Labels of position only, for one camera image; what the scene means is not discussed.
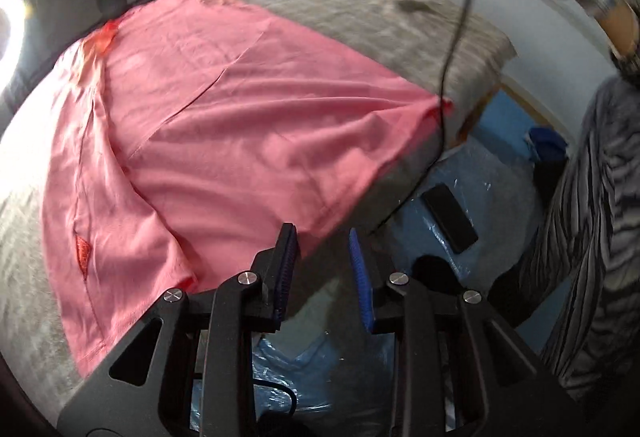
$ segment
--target black cable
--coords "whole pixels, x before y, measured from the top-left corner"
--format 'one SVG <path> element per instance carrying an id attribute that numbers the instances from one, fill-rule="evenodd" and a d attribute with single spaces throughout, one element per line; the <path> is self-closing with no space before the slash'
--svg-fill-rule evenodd
<path id="1" fill-rule="evenodd" d="M 380 229 L 380 227 L 382 227 L 384 224 L 386 224 L 386 222 L 392 217 L 394 216 L 396 213 L 398 213 L 398 211 L 400 210 L 400 208 L 402 208 L 402 206 L 404 206 L 415 194 L 415 192 L 417 191 L 417 189 L 420 187 L 420 185 L 422 184 L 422 182 L 424 182 L 424 180 L 427 178 L 427 175 L 429 174 L 429 172 L 431 171 L 431 169 L 435 166 L 435 164 L 438 162 L 438 160 L 440 159 L 440 157 L 442 157 L 442 154 L 444 153 L 444 147 L 446 144 L 446 127 L 444 124 L 444 107 L 442 106 L 442 101 L 444 98 L 444 86 L 447 80 L 447 74 L 449 72 L 449 67 L 451 65 L 451 62 L 453 61 L 453 56 L 456 53 L 456 48 L 458 46 L 458 43 L 460 42 L 460 38 L 462 38 L 462 33 L 464 32 L 465 29 L 465 25 L 466 25 L 466 20 L 468 18 L 469 15 L 469 11 L 471 10 L 471 4 L 473 3 L 473 0 L 465 0 L 463 5 L 462 5 L 462 12 L 460 13 L 460 19 L 458 20 L 458 26 L 456 27 L 456 31 L 453 35 L 453 38 L 451 40 L 451 44 L 449 46 L 449 51 L 447 52 L 447 56 L 445 57 L 445 62 L 442 65 L 442 72 L 440 73 L 440 87 L 438 90 L 438 103 L 439 103 L 439 121 L 440 121 L 440 145 L 438 147 L 438 153 L 436 154 L 436 157 L 434 157 L 434 159 L 429 163 L 429 165 L 427 166 L 427 168 L 420 174 L 420 177 L 418 177 L 418 181 L 415 183 L 414 187 L 411 188 L 411 191 L 406 195 L 406 197 L 401 200 L 400 202 L 398 202 L 398 204 L 396 205 L 396 207 L 391 210 L 391 212 L 370 232 L 370 234 L 375 233 L 377 230 Z"/>
<path id="2" fill-rule="evenodd" d="M 273 381 L 265 381 L 263 379 L 256 379 L 254 377 L 254 385 L 257 387 L 267 387 L 273 388 L 273 390 L 280 390 L 286 393 L 291 398 L 291 407 L 289 408 L 289 416 L 292 416 L 296 412 L 296 408 L 298 407 L 298 398 L 296 397 L 296 393 L 291 390 L 289 387 L 285 385 L 281 385 L 280 383 L 274 383 Z"/>

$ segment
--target black smartphone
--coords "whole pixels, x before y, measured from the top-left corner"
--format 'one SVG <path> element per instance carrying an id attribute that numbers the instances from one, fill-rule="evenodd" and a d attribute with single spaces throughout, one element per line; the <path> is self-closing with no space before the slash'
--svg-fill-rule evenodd
<path id="1" fill-rule="evenodd" d="M 437 184 L 421 197 L 456 255 L 478 240 L 478 234 L 446 184 Z"/>

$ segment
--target pink fabric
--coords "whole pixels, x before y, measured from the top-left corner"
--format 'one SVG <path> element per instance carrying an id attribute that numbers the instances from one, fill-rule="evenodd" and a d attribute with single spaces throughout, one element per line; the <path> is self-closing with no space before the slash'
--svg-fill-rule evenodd
<path id="1" fill-rule="evenodd" d="M 236 0 L 132 10 L 46 84 L 44 254 L 82 375 L 165 289 L 218 286 L 282 223 L 308 254 L 436 125 L 435 96 Z"/>

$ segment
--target screw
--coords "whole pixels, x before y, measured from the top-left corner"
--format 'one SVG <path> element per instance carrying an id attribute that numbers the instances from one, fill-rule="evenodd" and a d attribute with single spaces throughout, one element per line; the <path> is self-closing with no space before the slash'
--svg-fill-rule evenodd
<path id="1" fill-rule="evenodd" d="M 244 271 L 244 273 L 240 273 L 238 275 L 238 281 L 242 285 L 251 285 L 252 283 L 255 283 L 257 279 L 257 274 L 252 273 L 251 271 Z"/>
<path id="2" fill-rule="evenodd" d="M 173 303 L 182 299 L 182 291 L 180 289 L 169 289 L 164 291 L 162 299 L 166 302 Z"/>
<path id="3" fill-rule="evenodd" d="M 409 277 L 404 273 L 391 273 L 389 275 L 389 282 L 393 285 L 407 285 L 409 283 Z"/>
<path id="4" fill-rule="evenodd" d="M 465 291 L 465 293 L 462 295 L 462 298 L 465 302 L 471 303 L 472 305 L 480 303 L 482 301 L 482 296 L 480 295 L 480 293 L 478 291 L 472 290 Z"/>

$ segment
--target blue object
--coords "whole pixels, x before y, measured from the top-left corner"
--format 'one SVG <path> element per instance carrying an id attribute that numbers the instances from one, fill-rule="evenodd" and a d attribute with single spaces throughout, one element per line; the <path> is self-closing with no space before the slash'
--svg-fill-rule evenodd
<path id="1" fill-rule="evenodd" d="M 276 279 L 276 285 L 274 287 L 274 307 L 276 320 L 281 322 L 284 320 L 284 315 L 287 310 L 287 302 L 289 301 L 289 291 L 291 290 L 291 281 L 293 280 L 293 267 L 296 263 L 298 256 L 298 236 L 295 228 L 289 233 L 286 240 L 280 241 L 274 248 L 276 253 L 283 251 L 283 256 L 280 259 L 282 262 L 278 270 L 278 277 Z"/>
<path id="2" fill-rule="evenodd" d="M 516 329 L 516 332 L 536 354 L 540 354 L 545 348 L 546 340 L 551 336 L 558 321 L 558 316 L 567 296 L 569 296 L 573 282 L 573 276 L 565 278 L 538 306 L 531 317 Z"/>
<path id="3" fill-rule="evenodd" d="M 360 305 L 360 317 L 367 331 L 373 330 L 373 293 L 371 290 L 371 280 L 364 263 L 360 242 L 356 230 L 351 228 L 349 232 L 349 255 L 351 257 L 351 267 L 353 277 L 358 290 L 358 304 Z"/>
<path id="4" fill-rule="evenodd" d="M 535 126 L 530 115 L 500 90 L 484 109 L 471 135 L 502 162 L 510 164 L 518 159 L 529 159 L 525 136 Z"/>
<path id="5" fill-rule="evenodd" d="M 546 126 L 536 126 L 527 133 L 526 141 L 534 160 L 554 162 L 566 159 L 567 143 L 555 130 Z"/>

